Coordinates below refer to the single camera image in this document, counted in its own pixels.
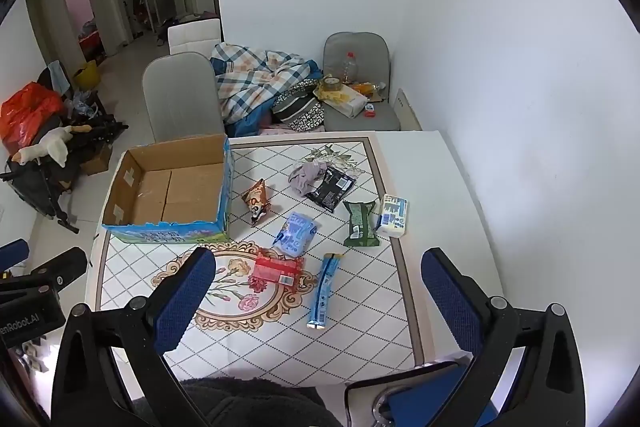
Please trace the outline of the yellow white food package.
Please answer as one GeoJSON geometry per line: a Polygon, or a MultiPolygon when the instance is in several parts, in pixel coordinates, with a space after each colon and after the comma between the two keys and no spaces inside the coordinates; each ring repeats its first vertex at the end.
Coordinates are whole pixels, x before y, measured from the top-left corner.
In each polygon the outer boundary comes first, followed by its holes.
{"type": "Polygon", "coordinates": [[[366,96],[344,84],[340,90],[326,90],[320,84],[314,89],[314,96],[347,118],[357,117],[369,103],[366,96]]]}

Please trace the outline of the yellow bucket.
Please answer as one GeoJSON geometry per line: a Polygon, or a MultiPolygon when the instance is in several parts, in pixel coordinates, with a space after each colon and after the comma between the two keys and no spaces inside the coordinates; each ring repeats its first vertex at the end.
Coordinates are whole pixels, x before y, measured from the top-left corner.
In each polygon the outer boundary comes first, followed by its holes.
{"type": "Polygon", "coordinates": [[[92,60],[78,69],[73,75],[73,82],[80,91],[92,91],[101,83],[101,74],[98,64],[92,60]]]}

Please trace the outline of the plaid blanket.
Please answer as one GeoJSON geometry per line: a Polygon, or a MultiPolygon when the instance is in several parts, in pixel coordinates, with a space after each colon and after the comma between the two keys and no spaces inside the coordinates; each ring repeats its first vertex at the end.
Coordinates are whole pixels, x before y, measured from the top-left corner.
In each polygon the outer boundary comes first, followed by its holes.
{"type": "Polygon", "coordinates": [[[230,138],[259,133],[260,123],[280,95],[294,88],[314,89],[321,69],[294,53],[217,43],[209,57],[218,90],[224,129],[230,138]]]}

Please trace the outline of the red snack packet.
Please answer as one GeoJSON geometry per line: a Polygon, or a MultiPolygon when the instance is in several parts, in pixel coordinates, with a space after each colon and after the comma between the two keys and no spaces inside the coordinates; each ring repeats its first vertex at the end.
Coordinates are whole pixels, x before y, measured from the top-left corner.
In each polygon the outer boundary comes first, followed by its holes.
{"type": "Polygon", "coordinates": [[[304,260],[302,258],[280,259],[259,254],[248,277],[248,286],[256,294],[264,291],[268,284],[278,284],[295,289],[303,267],[304,260]]]}

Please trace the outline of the black snack bag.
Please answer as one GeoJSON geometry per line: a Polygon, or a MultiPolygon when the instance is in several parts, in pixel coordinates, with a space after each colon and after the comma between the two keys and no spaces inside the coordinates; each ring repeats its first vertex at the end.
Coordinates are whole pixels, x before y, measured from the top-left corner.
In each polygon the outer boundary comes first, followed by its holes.
{"type": "Polygon", "coordinates": [[[333,166],[326,167],[322,182],[306,195],[314,204],[333,212],[355,185],[356,179],[333,166]]]}

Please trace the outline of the green snack bag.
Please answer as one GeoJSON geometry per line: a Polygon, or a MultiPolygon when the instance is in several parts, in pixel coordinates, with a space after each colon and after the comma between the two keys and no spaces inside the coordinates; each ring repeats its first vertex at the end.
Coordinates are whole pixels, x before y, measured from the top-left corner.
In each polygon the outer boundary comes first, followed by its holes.
{"type": "Polygon", "coordinates": [[[344,202],[349,214],[348,234],[343,244],[347,247],[376,247],[380,240],[372,228],[371,215],[376,202],[344,202]]]}

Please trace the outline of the light blue tissue pack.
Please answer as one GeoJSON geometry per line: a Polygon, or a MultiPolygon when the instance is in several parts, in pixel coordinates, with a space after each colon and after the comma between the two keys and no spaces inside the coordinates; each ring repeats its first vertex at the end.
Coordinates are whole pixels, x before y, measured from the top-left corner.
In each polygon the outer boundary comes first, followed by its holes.
{"type": "Polygon", "coordinates": [[[314,220],[292,212],[273,241],[272,248],[291,258],[302,257],[316,233],[317,225],[314,220]]]}

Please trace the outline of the open cardboard box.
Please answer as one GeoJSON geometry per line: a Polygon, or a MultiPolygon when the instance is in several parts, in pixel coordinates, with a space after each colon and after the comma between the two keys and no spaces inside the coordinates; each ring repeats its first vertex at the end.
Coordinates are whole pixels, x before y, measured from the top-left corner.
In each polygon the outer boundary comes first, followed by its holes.
{"type": "Polygon", "coordinates": [[[102,227],[126,244],[228,242],[234,162],[223,134],[126,150],[102,227]]]}

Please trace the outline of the white blue tissue brick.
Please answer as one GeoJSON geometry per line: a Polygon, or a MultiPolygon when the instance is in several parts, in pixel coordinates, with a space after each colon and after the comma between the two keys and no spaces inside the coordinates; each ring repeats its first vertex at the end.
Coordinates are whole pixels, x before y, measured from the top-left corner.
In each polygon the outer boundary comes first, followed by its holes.
{"type": "Polygon", "coordinates": [[[406,233],[408,200],[385,194],[378,212],[375,231],[388,239],[399,239],[406,233]]]}

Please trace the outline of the red plastic bag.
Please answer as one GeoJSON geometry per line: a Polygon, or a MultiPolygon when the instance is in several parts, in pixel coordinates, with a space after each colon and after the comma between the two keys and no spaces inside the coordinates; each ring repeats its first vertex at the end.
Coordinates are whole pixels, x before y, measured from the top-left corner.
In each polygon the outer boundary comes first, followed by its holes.
{"type": "Polygon", "coordinates": [[[55,92],[36,82],[24,88],[1,105],[0,134],[10,155],[32,144],[40,128],[53,116],[62,115],[65,106],[55,92]]]}

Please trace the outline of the orange brown snack bag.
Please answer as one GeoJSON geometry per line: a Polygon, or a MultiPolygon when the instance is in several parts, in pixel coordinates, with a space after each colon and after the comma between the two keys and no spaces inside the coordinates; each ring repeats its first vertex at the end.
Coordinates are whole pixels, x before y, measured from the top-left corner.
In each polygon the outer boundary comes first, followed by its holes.
{"type": "Polygon", "coordinates": [[[242,201],[250,212],[250,223],[257,223],[267,216],[270,209],[270,200],[267,197],[266,182],[259,179],[243,195],[242,201]]]}

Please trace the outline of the white goose plush toy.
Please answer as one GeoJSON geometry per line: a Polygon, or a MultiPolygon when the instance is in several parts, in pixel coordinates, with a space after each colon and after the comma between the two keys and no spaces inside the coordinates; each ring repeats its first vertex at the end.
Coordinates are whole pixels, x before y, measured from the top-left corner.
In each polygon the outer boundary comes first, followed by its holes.
{"type": "Polygon", "coordinates": [[[75,133],[86,133],[91,130],[92,127],[88,124],[83,124],[82,126],[57,127],[43,135],[35,145],[26,146],[18,150],[11,159],[17,162],[17,164],[25,166],[29,161],[49,156],[60,167],[64,168],[68,155],[66,143],[73,138],[75,133]]]}

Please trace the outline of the brown tape roll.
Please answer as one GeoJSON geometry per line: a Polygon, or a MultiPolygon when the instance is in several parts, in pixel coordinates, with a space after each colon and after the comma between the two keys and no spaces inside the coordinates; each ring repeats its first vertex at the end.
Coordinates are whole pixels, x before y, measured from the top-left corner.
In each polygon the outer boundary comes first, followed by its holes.
{"type": "Polygon", "coordinates": [[[324,91],[340,91],[343,83],[340,78],[326,76],[322,78],[321,86],[324,91]]]}

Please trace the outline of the long blue biscuit pack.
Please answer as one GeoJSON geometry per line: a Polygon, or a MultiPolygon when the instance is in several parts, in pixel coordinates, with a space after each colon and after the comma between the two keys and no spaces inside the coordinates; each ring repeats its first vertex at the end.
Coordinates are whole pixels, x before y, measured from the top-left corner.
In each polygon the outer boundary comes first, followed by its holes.
{"type": "Polygon", "coordinates": [[[335,272],[340,265],[341,259],[341,254],[326,254],[322,259],[321,270],[318,276],[318,285],[316,293],[314,294],[314,301],[310,306],[310,313],[307,321],[308,329],[326,328],[332,282],[335,272]]]}

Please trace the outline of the purple grey cloth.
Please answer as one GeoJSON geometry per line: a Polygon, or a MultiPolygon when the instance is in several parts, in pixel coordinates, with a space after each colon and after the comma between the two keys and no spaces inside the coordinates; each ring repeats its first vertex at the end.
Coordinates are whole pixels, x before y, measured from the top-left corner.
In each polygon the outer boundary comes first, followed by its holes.
{"type": "Polygon", "coordinates": [[[288,175],[288,185],[300,196],[306,196],[314,189],[314,182],[324,176],[326,163],[323,161],[303,161],[288,175]]]}

